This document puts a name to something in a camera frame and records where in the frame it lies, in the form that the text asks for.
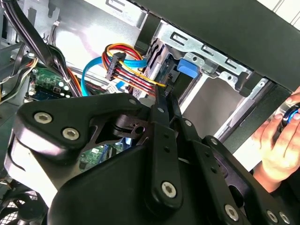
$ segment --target finger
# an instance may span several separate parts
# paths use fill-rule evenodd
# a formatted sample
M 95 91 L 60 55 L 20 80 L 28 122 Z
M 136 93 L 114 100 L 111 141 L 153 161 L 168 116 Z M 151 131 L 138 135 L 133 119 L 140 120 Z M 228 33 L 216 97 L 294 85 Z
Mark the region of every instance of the finger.
M 278 157 L 284 157 L 285 151 L 290 144 L 291 139 L 296 133 L 297 127 L 300 124 L 300 114 L 296 114 L 291 122 L 284 128 L 281 135 L 277 139 L 272 152 Z
M 263 134 L 262 134 L 262 149 L 269 151 L 272 150 L 273 147 L 273 136 L 277 131 L 277 127 L 279 126 L 283 116 L 281 114 L 277 114 L 273 117 L 271 122 L 268 124 L 268 126 L 265 128 Z
M 298 169 L 300 164 L 300 125 L 298 125 L 294 136 L 292 137 L 287 150 L 285 159 L 290 168 Z
M 257 148 L 261 148 L 261 140 L 262 135 L 265 130 L 265 128 L 268 126 L 269 122 L 265 121 L 252 135 L 252 140 L 254 141 Z
M 300 102 L 300 93 L 291 95 L 286 101 L 287 104 L 296 104 Z
M 300 93 L 300 86 L 297 88 L 297 90 L 293 93 L 293 95 L 295 94 L 299 94 Z

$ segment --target black cover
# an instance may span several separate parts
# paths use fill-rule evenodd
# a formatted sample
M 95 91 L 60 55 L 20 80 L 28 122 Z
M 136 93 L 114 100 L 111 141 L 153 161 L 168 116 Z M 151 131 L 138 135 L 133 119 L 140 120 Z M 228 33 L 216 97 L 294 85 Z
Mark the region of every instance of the black cover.
M 145 147 L 138 146 L 70 180 L 52 203 L 48 225 L 209 224 L 201 179 L 195 179 L 193 166 L 181 161 L 183 205 L 167 220 L 155 218 L 143 198 L 146 162 Z
M 133 0 L 289 90 L 300 84 L 300 32 L 256 0 Z

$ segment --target circuit board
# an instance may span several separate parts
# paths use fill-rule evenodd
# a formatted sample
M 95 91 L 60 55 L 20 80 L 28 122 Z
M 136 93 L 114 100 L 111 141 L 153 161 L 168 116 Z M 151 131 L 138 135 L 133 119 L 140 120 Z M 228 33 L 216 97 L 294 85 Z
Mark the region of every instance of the circuit board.
M 33 71 L 34 84 L 62 97 L 71 97 L 72 93 L 64 79 L 46 68 L 36 68 Z
M 113 149 L 116 151 L 116 154 L 118 154 L 123 151 L 123 145 L 122 144 L 101 145 L 82 153 L 79 159 L 80 171 L 84 172 L 88 169 L 93 168 L 99 163 L 104 162 L 110 157 L 111 151 Z

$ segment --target blue tab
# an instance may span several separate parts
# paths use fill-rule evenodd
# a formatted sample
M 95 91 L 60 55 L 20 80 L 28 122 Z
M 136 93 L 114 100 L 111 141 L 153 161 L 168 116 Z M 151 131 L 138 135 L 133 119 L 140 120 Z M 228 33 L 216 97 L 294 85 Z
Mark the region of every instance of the blue tab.
M 177 70 L 192 78 L 196 78 L 198 76 L 198 66 L 184 59 L 179 61 Z

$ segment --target connector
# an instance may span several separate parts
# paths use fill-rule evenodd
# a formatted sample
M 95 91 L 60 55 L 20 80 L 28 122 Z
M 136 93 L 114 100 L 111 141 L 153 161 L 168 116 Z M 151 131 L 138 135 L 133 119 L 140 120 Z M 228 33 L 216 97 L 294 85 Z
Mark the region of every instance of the connector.
M 109 65 L 109 68 L 108 68 L 108 71 L 106 74 L 107 80 L 109 80 L 109 81 L 112 80 L 112 77 L 113 77 L 114 72 L 116 71 L 118 62 L 119 61 L 124 62 L 125 58 L 126 58 L 126 53 L 122 53 L 122 52 L 117 52 L 112 56 L 112 62 Z

